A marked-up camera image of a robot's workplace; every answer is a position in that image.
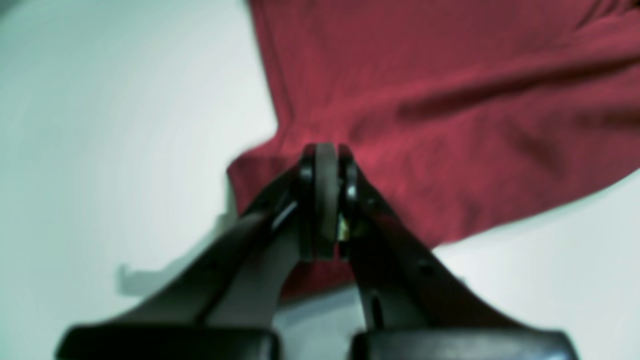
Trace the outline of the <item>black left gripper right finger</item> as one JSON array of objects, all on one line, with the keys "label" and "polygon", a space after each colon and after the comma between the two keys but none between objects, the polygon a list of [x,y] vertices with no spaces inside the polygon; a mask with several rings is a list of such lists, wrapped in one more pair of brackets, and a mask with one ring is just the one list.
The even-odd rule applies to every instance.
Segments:
[{"label": "black left gripper right finger", "polygon": [[352,360],[576,360],[567,335],[506,316],[472,292],[400,221],[346,145],[337,150],[340,247],[358,285],[366,330]]}]

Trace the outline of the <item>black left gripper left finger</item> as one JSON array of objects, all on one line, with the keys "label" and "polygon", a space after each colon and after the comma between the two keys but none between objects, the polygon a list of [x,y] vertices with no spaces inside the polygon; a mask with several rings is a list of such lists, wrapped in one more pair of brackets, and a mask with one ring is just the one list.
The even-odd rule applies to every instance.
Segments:
[{"label": "black left gripper left finger", "polygon": [[134,309],[71,328],[58,360],[279,360],[271,329],[300,262],[329,257],[329,146],[308,145],[237,222]]}]

